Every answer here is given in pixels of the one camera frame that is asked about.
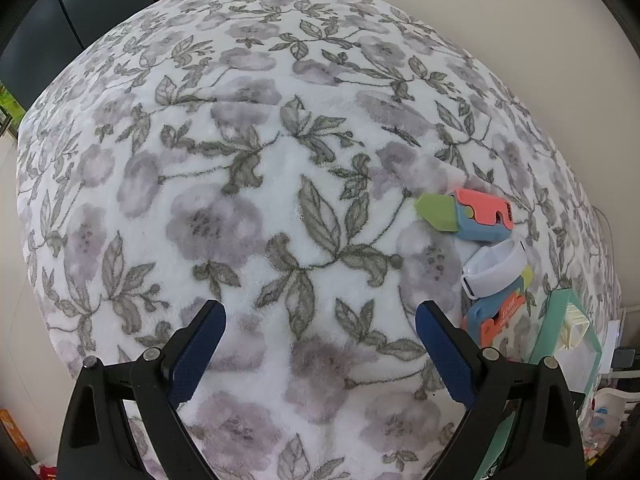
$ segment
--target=white wall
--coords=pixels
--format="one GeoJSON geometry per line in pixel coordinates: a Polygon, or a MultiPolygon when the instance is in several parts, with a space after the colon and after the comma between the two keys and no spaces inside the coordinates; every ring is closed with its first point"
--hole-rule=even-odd
{"type": "Polygon", "coordinates": [[[626,310],[620,345],[632,346],[640,351],[640,305],[629,307],[626,310]]]}
{"type": "Polygon", "coordinates": [[[497,73],[611,220],[623,304],[640,302],[640,60],[600,0],[386,0],[497,73]]]}
{"type": "Polygon", "coordinates": [[[48,462],[58,452],[73,382],[54,352],[27,282],[15,208],[15,163],[14,138],[4,134],[0,137],[0,408],[9,410],[36,459],[48,462]]]}

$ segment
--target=green blade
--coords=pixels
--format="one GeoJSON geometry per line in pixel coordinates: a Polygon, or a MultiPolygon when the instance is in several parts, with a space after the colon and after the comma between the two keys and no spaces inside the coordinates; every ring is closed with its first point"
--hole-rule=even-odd
{"type": "Polygon", "coordinates": [[[455,233],[459,230],[456,199],[451,195],[423,193],[415,202],[415,210],[438,231],[455,233]]]}

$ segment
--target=red object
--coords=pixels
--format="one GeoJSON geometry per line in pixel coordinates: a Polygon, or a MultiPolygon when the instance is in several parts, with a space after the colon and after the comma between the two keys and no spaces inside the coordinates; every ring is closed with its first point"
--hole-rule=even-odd
{"type": "Polygon", "coordinates": [[[513,230],[511,204],[499,196],[458,187],[455,190],[456,200],[474,210],[474,220],[482,225],[503,224],[509,231],[513,230]]]}
{"type": "Polygon", "coordinates": [[[495,317],[482,322],[480,325],[480,348],[491,346],[494,337],[504,328],[511,316],[524,304],[525,296],[520,293],[520,289],[514,290],[500,306],[495,317]]]}
{"type": "Polygon", "coordinates": [[[56,480],[56,468],[40,466],[40,473],[38,474],[40,480],[56,480]]]}

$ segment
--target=fleece blanket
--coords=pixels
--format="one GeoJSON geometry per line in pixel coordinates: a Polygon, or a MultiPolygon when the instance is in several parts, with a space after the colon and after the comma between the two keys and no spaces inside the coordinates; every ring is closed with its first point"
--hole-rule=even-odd
{"type": "Polygon", "coordinates": [[[417,479],[437,459],[463,408],[414,313],[435,300],[460,323],[478,246],[419,219],[422,192],[511,201],[534,279],[494,341],[507,357],[528,357],[555,288],[600,334],[618,304],[584,190],[527,108],[381,0],[161,0],[56,78],[18,152],[28,276],[71,374],[224,303],[179,410],[223,480],[417,479]]]}

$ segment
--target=orange plastic piece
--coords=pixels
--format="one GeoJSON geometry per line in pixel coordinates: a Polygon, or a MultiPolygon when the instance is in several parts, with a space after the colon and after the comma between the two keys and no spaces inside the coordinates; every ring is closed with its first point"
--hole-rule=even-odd
{"type": "Polygon", "coordinates": [[[520,292],[520,289],[514,290],[501,304],[498,314],[482,323],[480,326],[480,348],[491,346],[494,337],[498,335],[513,314],[524,304],[525,296],[520,292]]]}
{"type": "Polygon", "coordinates": [[[14,441],[14,445],[18,448],[20,454],[31,463],[35,462],[29,444],[27,444],[27,441],[22,436],[22,433],[20,433],[18,426],[15,425],[14,420],[7,410],[0,410],[0,423],[4,426],[11,440],[14,441]]]}
{"type": "Polygon", "coordinates": [[[474,220],[479,224],[495,225],[499,221],[509,231],[513,229],[513,215],[508,200],[463,187],[456,188],[454,193],[458,203],[473,208],[474,220]]]}

